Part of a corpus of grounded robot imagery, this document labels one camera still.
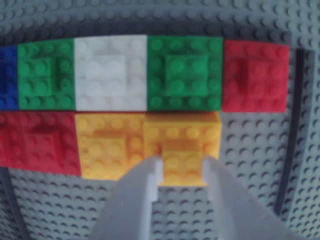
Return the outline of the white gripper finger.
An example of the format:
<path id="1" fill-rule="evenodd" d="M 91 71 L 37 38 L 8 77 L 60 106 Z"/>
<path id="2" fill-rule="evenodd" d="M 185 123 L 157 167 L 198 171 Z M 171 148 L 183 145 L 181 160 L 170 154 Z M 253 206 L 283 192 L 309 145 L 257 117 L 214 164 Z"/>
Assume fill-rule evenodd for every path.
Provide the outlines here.
<path id="1" fill-rule="evenodd" d="M 273 212 L 245 188 L 226 165 L 211 156 L 203 159 L 202 178 L 214 210 L 220 240 L 299 240 Z"/>
<path id="2" fill-rule="evenodd" d="M 163 181 L 163 161 L 152 156 L 133 167 L 115 185 L 92 229 L 93 240 L 148 240 L 152 205 Z"/>

